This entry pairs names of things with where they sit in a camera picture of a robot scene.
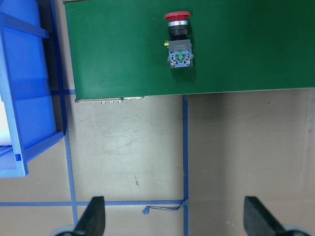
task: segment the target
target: metal bracket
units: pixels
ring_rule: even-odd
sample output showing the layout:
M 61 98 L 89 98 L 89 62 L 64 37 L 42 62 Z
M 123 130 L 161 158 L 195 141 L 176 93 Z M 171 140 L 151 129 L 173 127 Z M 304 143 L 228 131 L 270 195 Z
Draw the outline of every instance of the metal bracket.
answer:
M 101 104 L 109 103 L 113 104 L 114 102 L 122 103 L 123 100 L 132 100 L 132 99 L 141 99 L 143 97 L 115 97 L 115 98 L 95 98 L 95 99 L 75 99 L 76 103 L 84 102 L 100 102 Z

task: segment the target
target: blue storage bin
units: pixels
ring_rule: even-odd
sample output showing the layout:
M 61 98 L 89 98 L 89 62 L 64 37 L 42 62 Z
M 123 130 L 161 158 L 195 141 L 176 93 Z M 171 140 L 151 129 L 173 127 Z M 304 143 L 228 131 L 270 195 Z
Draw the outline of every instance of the blue storage bin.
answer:
M 0 177 L 24 177 L 27 163 L 63 137 L 56 131 L 35 0 L 0 0 L 0 95 L 11 146 L 0 147 Z

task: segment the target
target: blue tape line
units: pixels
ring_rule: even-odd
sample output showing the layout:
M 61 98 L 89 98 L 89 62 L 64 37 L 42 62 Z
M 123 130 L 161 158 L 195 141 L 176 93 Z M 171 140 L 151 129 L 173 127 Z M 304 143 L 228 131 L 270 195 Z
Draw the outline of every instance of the blue tape line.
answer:
M 157 210 L 166 210 L 166 211 L 178 211 L 180 208 L 187 206 L 187 201 L 184 200 L 176 209 L 169 208 L 169 207 L 159 207 L 159 206 L 146 206 L 142 213 L 147 215 L 150 213 L 150 209 L 157 209 Z
M 63 92 L 64 90 L 63 89 L 63 72 L 62 72 L 60 45 L 59 45 L 59 40 L 58 40 L 59 37 L 58 37 L 58 28 L 57 28 L 56 7 L 55 7 L 54 0 L 50 0 L 50 7 L 51 7 L 51 17 L 52 17 L 53 40 L 54 40 L 55 55 L 56 55 L 58 86 L 59 86 L 59 91 L 60 91 L 60 105 L 61 105 L 61 112 L 62 112 L 62 118 L 63 118 L 63 134 L 64 134 L 65 154 L 66 154 L 67 168 L 68 168 L 70 198 L 72 202 L 73 222 L 76 225 L 78 222 L 78 213 L 77 213 L 77 205 L 76 205 L 75 189 L 74 189 L 70 139 L 69 139 L 69 132 L 68 132 L 68 120 L 67 120 L 67 112 L 66 112 L 66 105 L 65 105 L 65 97 L 64 97 L 64 92 Z
M 183 95 L 183 169 L 184 199 L 189 198 L 189 166 L 188 166 L 188 102 Z
M 184 206 L 184 236 L 189 234 L 189 208 Z
M 106 206 L 137 206 L 137 205 L 177 205 L 184 200 L 153 200 L 153 201 L 108 201 Z M 87 206 L 90 202 L 76 202 L 76 206 Z M 73 202 L 0 202 L 0 207 L 71 207 Z
M 152 200 L 152 201 L 106 201 L 106 206 L 138 206 L 138 205 L 177 205 L 183 200 Z M 87 206 L 89 202 L 77 202 L 77 206 Z
M 0 207 L 71 207 L 72 202 L 2 202 Z
M 75 89 L 66 89 L 64 90 L 65 95 L 75 95 Z
M 52 96 L 56 96 L 56 95 L 60 95 L 60 91 L 59 90 L 51 90 L 50 94 Z M 75 95 L 75 89 L 65 89 L 63 90 L 63 94 L 64 95 Z

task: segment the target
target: green panel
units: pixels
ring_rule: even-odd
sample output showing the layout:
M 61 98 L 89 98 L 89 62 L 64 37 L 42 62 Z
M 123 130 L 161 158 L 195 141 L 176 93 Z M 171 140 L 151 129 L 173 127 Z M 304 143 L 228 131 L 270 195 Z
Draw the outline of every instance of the green panel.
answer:
M 315 87 L 314 0 L 65 4 L 77 98 Z M 165 13 L 191 12 L 193 67 L 170 69 Z

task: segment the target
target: white paper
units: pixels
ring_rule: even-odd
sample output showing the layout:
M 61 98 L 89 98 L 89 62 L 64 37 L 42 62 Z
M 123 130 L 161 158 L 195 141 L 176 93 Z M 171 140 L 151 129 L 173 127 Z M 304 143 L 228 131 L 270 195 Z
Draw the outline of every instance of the white paper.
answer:
M 6 118 L 4 103 L 1 101 L 0 94 L 0 146 L 12 145 L 8 121 Z

